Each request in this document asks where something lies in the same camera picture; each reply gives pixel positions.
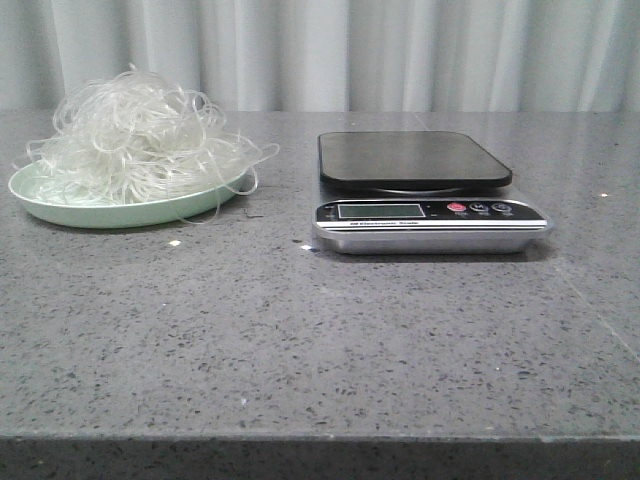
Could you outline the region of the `light green round plate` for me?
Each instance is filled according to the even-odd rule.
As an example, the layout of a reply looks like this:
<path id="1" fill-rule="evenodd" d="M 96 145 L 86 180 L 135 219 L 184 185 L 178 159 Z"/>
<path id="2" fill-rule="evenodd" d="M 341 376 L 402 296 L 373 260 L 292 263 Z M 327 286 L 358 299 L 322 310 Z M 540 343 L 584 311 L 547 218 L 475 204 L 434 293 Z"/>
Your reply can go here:
<path id="1" fill-rule="evenodd" d="M 51 203 L 36 197 L 43 184 L 37 170 L 36 165 L 27 165 L 9 180 L 11 193 L 25 210 L 50 223 L 88 229 L 123 229 L 186 220 L 217 208 L 243 192 L 249 183 L 249 175 L 243 173 L 226 186 L 172 199 L 126 205 Z"/>

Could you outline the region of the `white pleated curtain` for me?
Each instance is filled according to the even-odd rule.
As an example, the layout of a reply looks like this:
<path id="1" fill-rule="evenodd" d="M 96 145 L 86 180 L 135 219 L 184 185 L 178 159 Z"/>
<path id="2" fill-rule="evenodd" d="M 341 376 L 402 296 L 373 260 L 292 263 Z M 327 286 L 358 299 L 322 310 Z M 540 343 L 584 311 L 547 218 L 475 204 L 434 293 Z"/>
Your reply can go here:
<path id="1" fill-rule="evenodd" d="M 1 106 L 130 66 L 228 110 L 639 107 L 635 1 L 5 1 Z"/>

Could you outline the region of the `silver black kitchen scale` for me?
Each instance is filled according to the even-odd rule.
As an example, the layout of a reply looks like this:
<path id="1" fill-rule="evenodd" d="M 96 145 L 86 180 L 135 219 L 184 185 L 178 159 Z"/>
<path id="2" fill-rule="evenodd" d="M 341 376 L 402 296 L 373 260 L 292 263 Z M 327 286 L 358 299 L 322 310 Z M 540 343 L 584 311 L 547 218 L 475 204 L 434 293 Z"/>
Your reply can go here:
<path id="1" fill-rule="evenodd" d="M 505 254 L 551 220 L 511 190 L 512 171 L 467 135 L 330 132 L 318 138 L 315 241 L 345 254 Z"/>

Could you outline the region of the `translucent white vermicelli bundle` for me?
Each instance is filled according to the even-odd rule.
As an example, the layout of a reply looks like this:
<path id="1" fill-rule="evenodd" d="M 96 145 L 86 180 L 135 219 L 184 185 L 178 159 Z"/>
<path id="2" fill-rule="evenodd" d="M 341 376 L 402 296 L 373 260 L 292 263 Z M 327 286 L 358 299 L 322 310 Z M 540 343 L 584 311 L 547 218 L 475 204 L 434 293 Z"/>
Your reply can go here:
<path id="1" fill-rule="evenodd" d="M 225 113 L 200 91 L 137 70 L 94 80 L 66 96 L 54 134 L 27 144 L 29 164 L 51 203 L 126 205 L 182 197 L 226 186 L 279 152 L 226 128 Z"/>

